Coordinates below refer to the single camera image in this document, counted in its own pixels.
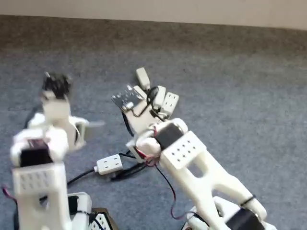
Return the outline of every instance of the cable connector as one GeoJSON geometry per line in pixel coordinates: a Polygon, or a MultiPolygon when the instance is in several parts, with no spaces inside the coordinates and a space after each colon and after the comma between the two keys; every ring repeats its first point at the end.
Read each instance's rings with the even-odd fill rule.
{"type": "Polygon", "coordinates": [[[158,93],[155,96],[154,100],[153,100],[153,109],[154,110],[158,110],[161,108],[163,102],[164,102],[164,98],[165,98],[165,92],[166,92],[166,88],[158,85],[158,93]]]}
{"type": "Polygon", "coordinates": [[[138,77],[141,88],[145,91],[149,90],[150,89],[149,77],[144,67],[136,70],[136,76],[138,77]]]}
{"type": "Polygon", "coordinates": [[[100,175],[113,173],[121,169],[123,169],[123,165],[118,154],[98,160],[97,166],[94,167],[95,172],[100,175]]]}

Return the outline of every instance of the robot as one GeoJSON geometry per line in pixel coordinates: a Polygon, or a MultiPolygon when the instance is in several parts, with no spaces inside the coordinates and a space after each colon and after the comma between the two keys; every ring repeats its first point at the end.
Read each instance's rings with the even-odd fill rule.
{"type": "Polygon", "coordinates": [[[86,193],[67,194],[63,159],[82,148],[94,127],[71,116],[71,78],[46,73],[41,96],[43,113],[13,138],[11,161],[21,230],[88,230],[92,201],[86,193]],[[42,204],[42,197],[47,202],[42,204]],[[75,209],[71,216],[71,207],[75,209]]]}
{"type": "Polygon", "coordinates": [[[128,87],[112,100],[135,130],[126,145],[138,162],[148,166],[159,163],[194,202],[183,230],[276,230],[264,221],[267,212],[262,204],[216,161],[185,122],[179,118],[168,120],[179,97],[172,93],[164,97],[164,88],[158,98],[163,101],[160,107],[149,103],[155,98],[148,100],[148,76],[143,68],[137,70],[137,76],[144,91],[138,86],[128,87]],[[201,177],[189,170],[192,163],[203,173],[201,177]],[[213,197],[213,190],[229,195],[239,205],[213,197]]]}
{"type": "MultiPolygon", "coordinates": [[[[133,130],[126,145],[137,161],[160,164],[194,202],[184,230],[276,230],[264,221],[267,212],[262,204],[216,161],[185,122],[170,119],[178,95],[165,94],[162,86],[150,88],[145,69],[137,70],[137,75],[141,88],[129,86],[112,100],[133,130]],[[201,177],[189,170],[192,163],[202,171],[201,177]],[[213,197],[213,190],[239,205],[213,197]]],[[[71,116],[70,90],[69,77],[46,73],[43,113],[35,114],[13,139],[12,175],[21,230],[89,229],[85,214],[91,213],[92,201],[86,193],[67,194],[63,158],[82,148],[93,127],[101,124],[71,116]],[[45,205],[41,203],[44,196],[45,205]]]]}

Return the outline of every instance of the circuit board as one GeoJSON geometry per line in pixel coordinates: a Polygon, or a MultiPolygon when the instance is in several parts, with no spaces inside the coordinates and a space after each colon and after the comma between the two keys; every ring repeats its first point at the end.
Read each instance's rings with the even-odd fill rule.
{"type": "Polygon", "coordinates": [[[112,101],[124,112],[136,107],[144,98],[131,86],[117,95],[112,96],[112,101]]]}

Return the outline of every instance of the white wall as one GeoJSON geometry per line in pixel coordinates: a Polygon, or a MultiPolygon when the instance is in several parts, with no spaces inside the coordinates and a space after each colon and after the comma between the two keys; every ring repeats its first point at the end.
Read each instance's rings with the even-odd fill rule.
{"type": "Polygon", "coordinates": [[[307,0],[0,0],[0,14],[307,29],[307,0]]]}

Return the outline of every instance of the white connector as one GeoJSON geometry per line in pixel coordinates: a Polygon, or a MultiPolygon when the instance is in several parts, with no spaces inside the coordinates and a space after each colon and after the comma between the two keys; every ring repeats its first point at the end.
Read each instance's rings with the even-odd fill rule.
{"type": "Polygon", "coordinates": [[[173,114],[173,111],[175,110],[178,100],[179,96],[177,94],[168,92],[163,101],[161,112],[167,114],[168,116],[171,116],[173,114]]]}
{"type": "Polygon", "coordinates": [[[153,100],[154,110],[161,108],[161,106],[163,105],[164,98],[165,98],[166,88],[161,85],[158,85],[158,88],[159,88],[158,94],[153,100]]]}
{"type": "Polygon", "coordinates": [[[123,165],[121,163],[120,156],[115,154],[98,160],[97,166],[94,167],[94,170],[100,175],[105,175],[121,170],[122,168],[123,165]]]}
{"type": "MultiPolygon", "coordinates": [[[[108,221],[106,220],[106,217],[104,214],[100,213],[95,218],[97,222],[101,225],[103,230],[111,230],[108,221]]],[[[93,221],[91,224],[91,230],[101,230],[101,228],[98,226],[96,221],[93,221]]]]}
{"type": "Polygon", "coordinates": [[[136,70],[136,76],[138,77],[141,88],[143,90],[149,90],[150,89],[149,77],[144,67],[136,70]]]}

